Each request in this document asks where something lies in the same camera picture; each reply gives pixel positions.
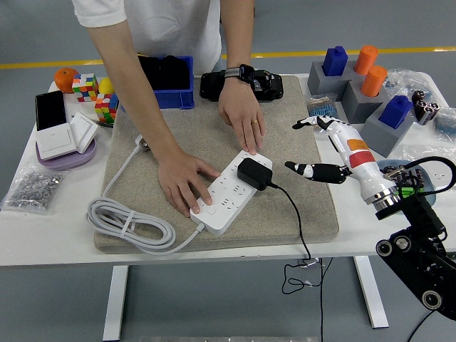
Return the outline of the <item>person's right hand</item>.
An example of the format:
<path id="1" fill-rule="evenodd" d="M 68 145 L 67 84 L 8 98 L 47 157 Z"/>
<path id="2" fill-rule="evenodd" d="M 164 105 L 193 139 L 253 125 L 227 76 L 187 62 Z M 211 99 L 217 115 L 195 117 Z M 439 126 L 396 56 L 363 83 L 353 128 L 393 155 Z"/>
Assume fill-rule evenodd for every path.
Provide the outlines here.
<path id="1" fill-rule="evenodd" d="M 212 204 L 212 197 L 198 173 L 219 177 L 220 172 L 213 166 L 182 150 L 157 158 L 157 162 L 158 178 L 168 202 L 186 218 L 190 217 L 190 211 L 200 212 L 191 187 L 196 189 L 205 204 Z"/>

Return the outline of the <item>person's left hand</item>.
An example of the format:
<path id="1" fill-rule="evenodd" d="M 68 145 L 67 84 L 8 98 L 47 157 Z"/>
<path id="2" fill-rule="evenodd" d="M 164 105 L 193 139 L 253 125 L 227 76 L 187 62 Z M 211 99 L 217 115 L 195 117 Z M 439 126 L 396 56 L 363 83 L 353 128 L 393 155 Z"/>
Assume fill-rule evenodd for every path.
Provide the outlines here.
<path id="1" fill-rule="evenodd" d="M 263 147 L 264 115 L 249 84 L 238 78 L 226 78 L 218 111 L 223 121 L 233 128 L 243 151 L 255 155 Z"/>

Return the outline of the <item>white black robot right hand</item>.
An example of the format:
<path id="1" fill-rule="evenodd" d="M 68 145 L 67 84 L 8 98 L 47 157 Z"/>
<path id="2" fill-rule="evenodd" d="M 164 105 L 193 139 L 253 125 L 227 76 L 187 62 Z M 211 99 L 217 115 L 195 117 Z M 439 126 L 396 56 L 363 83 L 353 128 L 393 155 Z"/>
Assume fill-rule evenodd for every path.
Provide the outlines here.
<path id="1" fill-rule="evenodd" d="M 399 201 L 398 186 L 384 178 L 372 152 L 353 126 L 331 116 L 317 115 L 298 121 L 293 129 L 306 125 L 317 125 L 327 132 L 344 165 L 296 164 L 287 161 L 286 167 L 316 182 L 341 184 L 350 176 L 359 182 L 361 198 L 366 204 L 381 207 L 388 201 Z"/>

